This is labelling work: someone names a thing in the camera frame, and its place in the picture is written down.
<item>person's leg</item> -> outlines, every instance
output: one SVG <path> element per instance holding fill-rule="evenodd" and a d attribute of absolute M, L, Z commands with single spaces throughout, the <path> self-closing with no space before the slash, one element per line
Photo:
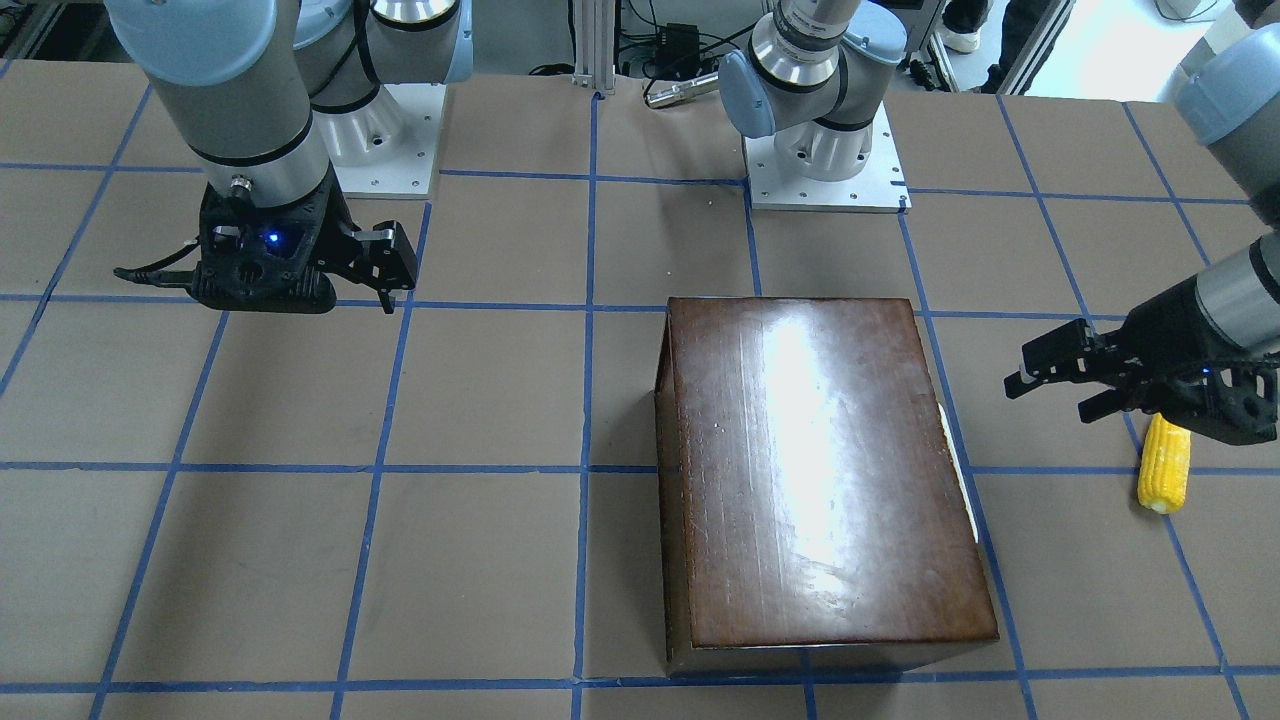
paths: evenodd
<path fill-rule="evenodd" d="M 951 32 L 969 35 L 978 32 L 991 13 L 991 0 L 951 0 L 942 10 L 942 24 Z"/>
<path fill-rule="evenodd" d="M 982 92 L 996 92 L 1052 3 L 1053 0 L 1009 0 L 1005 18 L 1000 24 L 1000 64 L 987 69 L 987 82 L 982 85 Z M 1052 51 L 1053 42 L 1050 42 L 1048 49 L 1041 55 L 1039 63 L 1032 69 L 1030 77 L 1036 77 Z"/>
<path fill-rule="evenodd" d="M 978 49 L 978 29 L 989 12 L 991 0 L 951 0 L 942 12 L 938 37 L 956 53 L 973 53 Z"/>

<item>white object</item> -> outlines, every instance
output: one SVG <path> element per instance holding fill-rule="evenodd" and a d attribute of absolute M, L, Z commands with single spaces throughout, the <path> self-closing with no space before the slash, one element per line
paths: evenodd
<path fill-rule="evenodd" d="M 782 158 L 774 136 L 744 138 L 751 206 L 758 210 L 899 213 L 911 206 L 884 105 L 872 123 L 874 147 L 854 177 L 826 182 L 804 177 Z"/>
<path fill-rule="evenodd" d="M 938 28 L 938 37 L 942 38 L 942 44 L 947 47 L 960 53 L 961 55 L 968 55 L 974 53 L 982 45 L 982 36 L 977 32 L 955 32 L 947 26 Z"/>

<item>person's shoe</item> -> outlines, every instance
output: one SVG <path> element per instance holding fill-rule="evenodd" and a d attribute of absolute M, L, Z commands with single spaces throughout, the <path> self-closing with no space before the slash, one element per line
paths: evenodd
<path fill-rule="evenodd" d="M 961 55 L 973 53 L 982 44 L 982 38 L 977 32 L 956 32 L 947 26 L 938 28 L 938 37 L 942 38 L 942 45 Z"/>

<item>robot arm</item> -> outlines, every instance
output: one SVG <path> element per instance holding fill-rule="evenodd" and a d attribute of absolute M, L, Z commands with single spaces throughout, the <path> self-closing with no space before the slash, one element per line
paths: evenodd
<path fill-rule="evenodd" d="M 724 56 L 721 100 L 746 137 L 776 135 L 796 174 L 842 181 L 872 151 L 872 122 L 902 60 L 906 29 L 860 0 L 781 0 Z"/>
<path fill-rule="evenodd" d="M 116 275 L 183 288 L 219 310 L 325 313 L 337 302 L 333 273 L 374 288 L 390 313 L 390 293 L 417 282 L 412 243 L 394 220 L 355 224 L 316 115 L 372 102 L 383 79 L 465 78 L 468 1 L 106 5 L 209 179 L 196 268 L 165 269 L 188 247 Z"/>
<path fill-rule="evenodd" d="M 1210 61 L 1178 108 L 1276 232 L 1143 302 L 1115 332 L 1098 334 L 1078 319 L 1024 345 L 1021 369 L 1005 378 L 1005 395 L 1101 382 L 1110 389 L 1080 402 L 1085 423 L 1120 410 L 1158 411 L 1230 445 L 1272 441 L 1280 368 L 1280 24 L 1254 31 Z"/>

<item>floor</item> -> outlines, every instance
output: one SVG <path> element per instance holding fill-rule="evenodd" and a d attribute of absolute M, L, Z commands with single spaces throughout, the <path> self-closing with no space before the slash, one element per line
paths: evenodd
<path fill-rule="evenodd" d="M 1028 95 L 1096 100 L 1170 101 L 1174 68 L 1208 29 L 1208 23 L 1179 23 L 1160 17 L 1155 0 L 1076 0 L 1044 67 Z M 1001 20 L 1009 0 L 992 0 L 991 14 L 973 54 L 951 53 L 963 88 L 987 81 L 1000 60 Z M 1230 9 L 1221 0 L 1197 18 L 1211 20 Z"/>
<path fill-rule="evenodd" d="M 454 88 L 385 316 L 125 286 L 202 177 L 128 65 L 0 67 L 0 716 L 1280 717 L 1280 447 L 1133 498 L 1144 418 L 1002 397 L 1027 340 L 1261 233 L 1167 106 L 893 94 L 908 214 L 751 211 L 718 105 Z M 946 115 L 963 143 L 941 142 Z M 672 295 L 908 297 L 1002 641 L 669 680 L 650 387 Z"/>

